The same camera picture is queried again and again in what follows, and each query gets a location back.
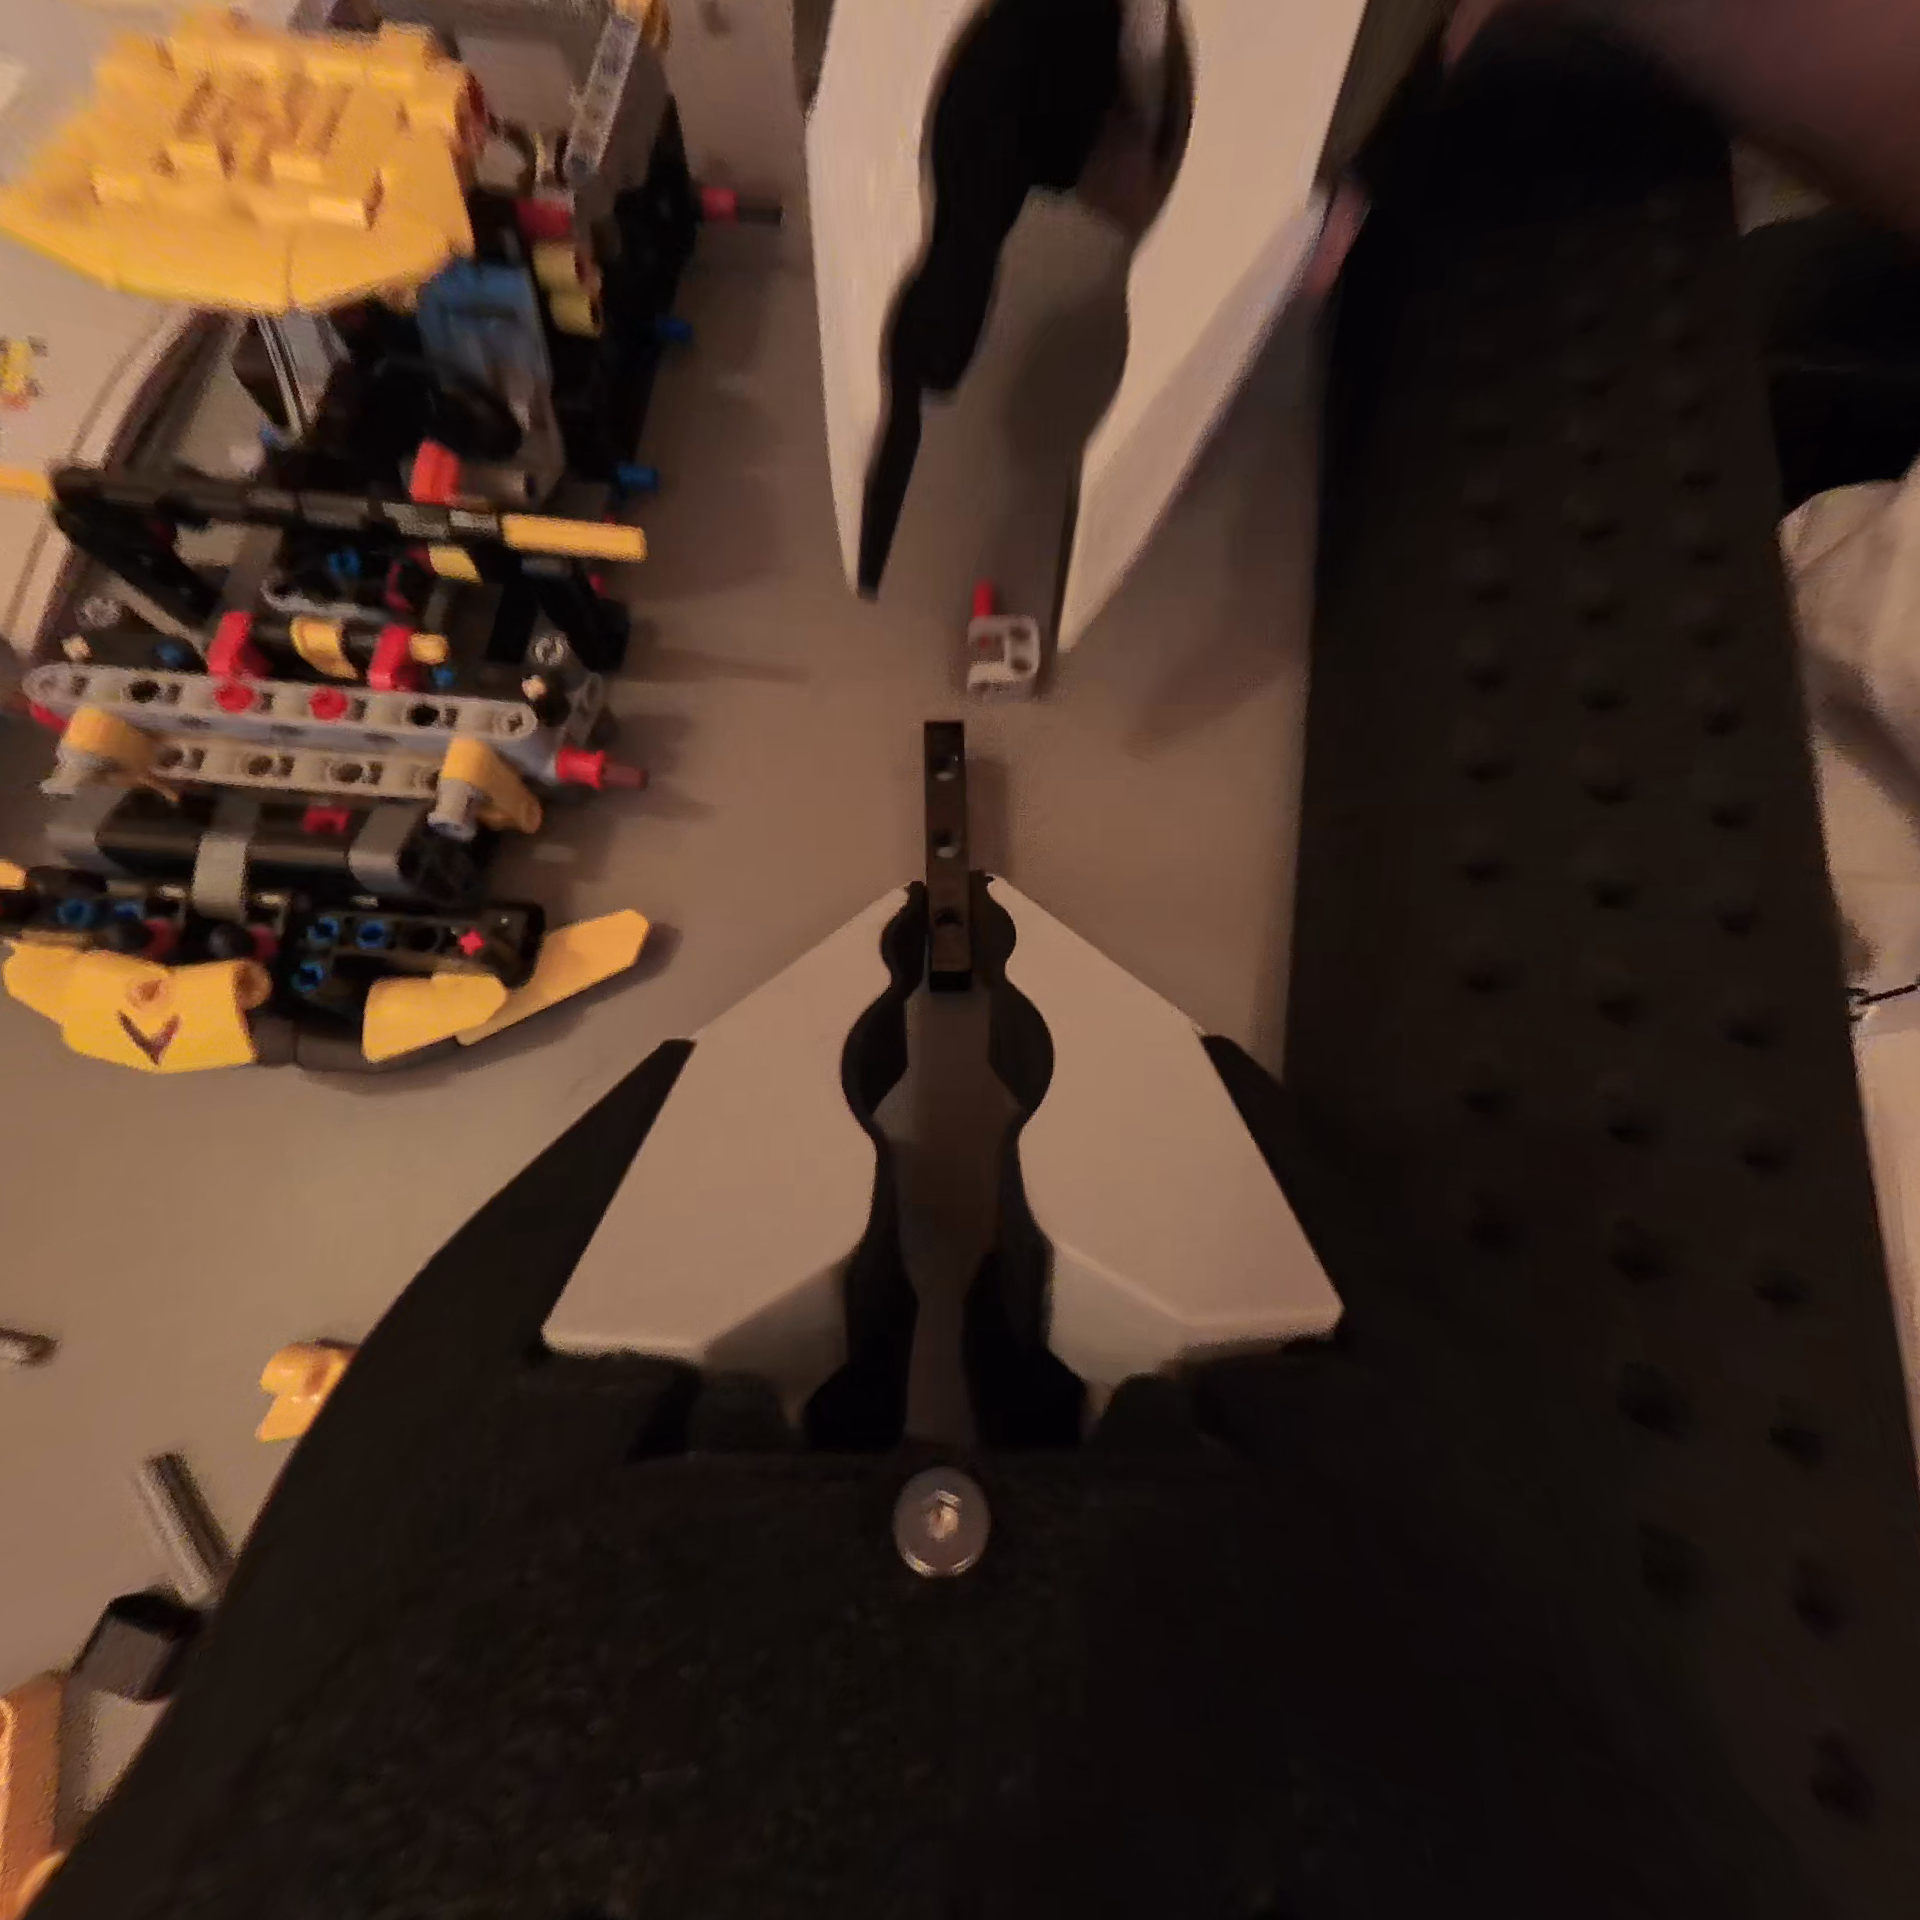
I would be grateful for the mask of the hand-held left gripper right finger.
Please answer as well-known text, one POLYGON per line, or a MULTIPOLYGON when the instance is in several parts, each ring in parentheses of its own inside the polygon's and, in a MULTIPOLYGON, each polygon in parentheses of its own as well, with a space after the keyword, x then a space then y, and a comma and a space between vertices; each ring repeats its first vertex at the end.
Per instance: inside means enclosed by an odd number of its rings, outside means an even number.
POLYGON ((1017 1138, 1042 1346, 1082 1381, 1326 1338, 1339 1301, 1203 1030, 1017 893, 1002 978, 1049 1044, 1017 1138))

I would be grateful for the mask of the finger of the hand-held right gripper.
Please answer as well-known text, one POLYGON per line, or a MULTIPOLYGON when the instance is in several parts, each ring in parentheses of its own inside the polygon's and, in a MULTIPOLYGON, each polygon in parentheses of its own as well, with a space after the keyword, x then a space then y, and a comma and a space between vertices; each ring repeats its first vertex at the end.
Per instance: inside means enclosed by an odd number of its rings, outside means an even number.
POLYGON ((1117 107, 1113 3, 836 3, 806 116, 833 527, 880 593, 923 447, 979 348, 1027 201, 1117 107))
POLYGON ((1077 648, 1150 544, 1307 277, 1326 137, 1363 3, 1176 3, 1186 134, 1124 268, 1124 361, 1086 440, 1057 648, 1077 648))

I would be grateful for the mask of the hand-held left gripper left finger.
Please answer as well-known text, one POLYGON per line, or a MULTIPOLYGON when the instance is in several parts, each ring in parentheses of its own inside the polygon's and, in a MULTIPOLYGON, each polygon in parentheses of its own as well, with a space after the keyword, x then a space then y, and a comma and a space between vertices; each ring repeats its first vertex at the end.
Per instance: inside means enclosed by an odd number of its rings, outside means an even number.
POLYGON ((842 1060, 892 986, 880 943, 904 907, 889 888, 692 1037, 546 1316, 554 1356, 752 1374, 790 1418, 836 1373, 876 1181, 842 1060))

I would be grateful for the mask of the black toy beam with holes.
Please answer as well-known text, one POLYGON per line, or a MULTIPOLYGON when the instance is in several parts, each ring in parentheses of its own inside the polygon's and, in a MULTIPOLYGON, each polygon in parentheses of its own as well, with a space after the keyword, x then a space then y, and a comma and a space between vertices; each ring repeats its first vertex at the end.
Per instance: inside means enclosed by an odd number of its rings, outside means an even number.
POLYGON ((972 791, 960 721, 923 726, 924 986, 963 996, 974 971, 972 791))

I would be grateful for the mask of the grey connector with red pin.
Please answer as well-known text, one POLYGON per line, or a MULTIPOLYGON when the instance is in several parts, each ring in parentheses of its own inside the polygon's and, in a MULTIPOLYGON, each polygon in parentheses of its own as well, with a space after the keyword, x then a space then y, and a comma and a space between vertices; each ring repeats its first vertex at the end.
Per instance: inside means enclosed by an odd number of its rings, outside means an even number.
POLYGON ((966 628, 963 693, 967 700, 1034 700, 1040 680, 1042 628, 1037 618, 1002 608, 994 580, 976 580, 966 628))

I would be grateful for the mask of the person's right forearm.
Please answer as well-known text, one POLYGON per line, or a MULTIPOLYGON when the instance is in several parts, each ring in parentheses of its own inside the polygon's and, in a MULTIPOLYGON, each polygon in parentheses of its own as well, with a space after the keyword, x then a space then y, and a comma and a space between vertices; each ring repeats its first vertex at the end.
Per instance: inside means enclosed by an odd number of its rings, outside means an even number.
POLYGON ((1549 3, 1840 204, 1917 230, 1914 3, 1549 3))

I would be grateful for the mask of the grey desk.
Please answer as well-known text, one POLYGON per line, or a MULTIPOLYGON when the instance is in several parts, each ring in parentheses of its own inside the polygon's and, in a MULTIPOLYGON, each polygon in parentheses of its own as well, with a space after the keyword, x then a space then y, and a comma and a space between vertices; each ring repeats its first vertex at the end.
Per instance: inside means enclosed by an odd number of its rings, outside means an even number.
MULTIPOLYGON (((443 1351, 399 1358, 396 1414, 342 1500, 316 1458, 250 1440, 253 1373, 292 1338, 363 1338, 493 1191, 660 1044, 687 1037, 917 867, 920 721, 947 708, 972 557, 1044 597, 1079 421, 1119 343, 1110 236, 1034 208, 957 411, 929 427, 876 607, 840 584, 802 241, 714 236, 684 280, 706 323, 656 403, 666 501, 623 700, 666 804, 567 818, 527 893, 634 904, 666 928, 636 984, 389 1078, 287 1070, 142 1080, 3 1011, 3 1320, 60 1338, 3 1377, 3 1684, 64 1663, 107 1594, 159 1577, 132 1470, 179 1453, 250 1533, 246 1656, 166 1708, 73 1713, 64 1817, 142 1751, 73 1841, 44 1917, 342 1917, 424 1868, 424 1816, 374 1778, 396 1696, 352 1734, 293 1633, 399 1656, 374 1550, 474 1524, 492 1493, 429 1423, 443 1351)), ((1313 313, 1264 341, 1160 531, 1057 696, 979 711, 979 847, 1044 911, 1262 1070, 1282 1063, 1313 507, 1313 313)))

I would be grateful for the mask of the black perforated pad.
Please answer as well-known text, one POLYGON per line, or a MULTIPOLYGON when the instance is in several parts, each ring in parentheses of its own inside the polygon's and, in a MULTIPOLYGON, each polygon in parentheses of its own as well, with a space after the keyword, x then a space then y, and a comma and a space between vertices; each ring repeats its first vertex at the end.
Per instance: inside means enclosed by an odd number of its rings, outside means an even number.
POLYGON ((1917 1916, 1917 1470, 1724 134, 1546 10, 1337 300, 1286 1080, 1520 1343, 1783 1847, 1917 1916))

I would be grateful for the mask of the pile of loose building pieces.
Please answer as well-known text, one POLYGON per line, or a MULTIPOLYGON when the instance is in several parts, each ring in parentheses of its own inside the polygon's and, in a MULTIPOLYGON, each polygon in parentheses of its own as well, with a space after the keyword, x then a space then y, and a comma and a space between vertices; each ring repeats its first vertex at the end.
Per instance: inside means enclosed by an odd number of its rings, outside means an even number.
MULTIPOLYGON (((296 1343, 259 1373, 272 1397, 257 1438, 287 1443, 319 1414, 342 1377, 352 1348, 296 1343)), ((64 1677, 40 1676, 3 1698, 3 1917, 30 1913, 64 1861, 60 1847, 64 1677)))

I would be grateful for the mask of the partly built yellow toy car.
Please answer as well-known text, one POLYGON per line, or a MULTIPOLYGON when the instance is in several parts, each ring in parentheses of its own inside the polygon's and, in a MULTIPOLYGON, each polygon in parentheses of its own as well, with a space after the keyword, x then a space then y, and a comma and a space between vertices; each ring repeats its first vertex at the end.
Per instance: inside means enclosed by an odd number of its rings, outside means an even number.
POLYGON ((52 403, 3 327, 44 540, 3 638, 52 736, 3 993, 133 1076, 393 1070, 634 971, 647 920, 492 893, 550 804, 636 794, 610 684, 636 464, 702 227, 667 3, 250 3, 96 37, 3 141, 3 293, 124 341, 52 403))

